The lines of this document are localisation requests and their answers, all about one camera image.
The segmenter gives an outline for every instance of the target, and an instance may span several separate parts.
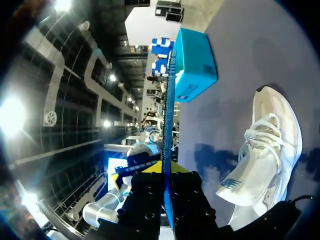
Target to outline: person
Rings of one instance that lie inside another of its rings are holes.
[[[159,82],[158,76],[147,76],[146,79],[151,82]]]
[[[144,113],[143,115],[144,115],[145,118],[148,117],[148,116],[155,117],[156,113],[154,111],[148,111],[148,112]]]
[[[160,97],[154,97],[153,100],[157,103],[157,104],[161,104],[161,98]]]
[[[156,89],[157,91],[162,92],[161,82],[160,82],[160,81],[153,81],[152,84],[155,85],[155,89]]]
[[[150,126],[155,126],[155,125],[157,125],[157,123],[158,123],[156,120],[147,120],[146,122],[147,122],[147,124],[149,124]]]

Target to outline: gray table surface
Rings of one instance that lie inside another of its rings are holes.
[[[314,194],[320,185],[320,64],[303,30],[275,1],[226,0],[206,34],[218,82],[181,104],[178,162],[203,178],[218,226],[229,222],[234,206],[216,196],[217,186],[237,164],[255,90],[263,85],[286,96],[302,131],[303,152],[287,197]]]

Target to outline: ceiling light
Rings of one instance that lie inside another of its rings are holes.
[[[67,12],[71,8],[71,0],[55,0],[54,8],[57,12]]]
[[[22,129],[26,120],[26,113],[21,102],[16,98],[9,98],[0,107],[0,127],[8,135],[14,135]]]
[[[112,82],[115,82],[117,80],[116,76],[114,74],[111,74],[109,79],[112,81]]]
[[[105,120],[103,122],[103,126],[107,129],[107,128],[109,128],[111,126],[111,123],[108,120]]]

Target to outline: bolt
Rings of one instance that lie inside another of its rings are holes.
[[[200,189],[198,188],[198,189],[195,189],[194,192],[198,194],[198,193],[201,193],[201,190],[202,190],[201,188]]]
[[[118,211],[116,211],[118,214],[123,214],[125,210],[123,208],[119,208]]]
[[[180,221],[181,219],[183,219],[185,217],[185,215],[177,215],[176,217],[175,217],[175,220],[176,221]]]
[[[148,212],[146,215],[145,215],[145,219],[147,220],[152,220],[156,217],[156,215],[153,213],[153,212]]]
[[[137,192],[137,189],[131,188],[130,190],[130,195],[134,195]]]
[[[215,213],[216,213],[216,211],[212,208],[205,211],[205,215],[207,215],[207,216],[213,216],[213,215],[215,215]]]
[[[155,194],[156,193],[156,191],[153,189],[153,188],[150,188],[150,190],[149,190],[149,194]]]

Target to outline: shoe logo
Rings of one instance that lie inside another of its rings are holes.
[[[237,186],[240,183],[242,183],[242,181],[228,178],[227,180],[220,183],[220,185],[227,188],[227,189],[233,189],[235,186]]]

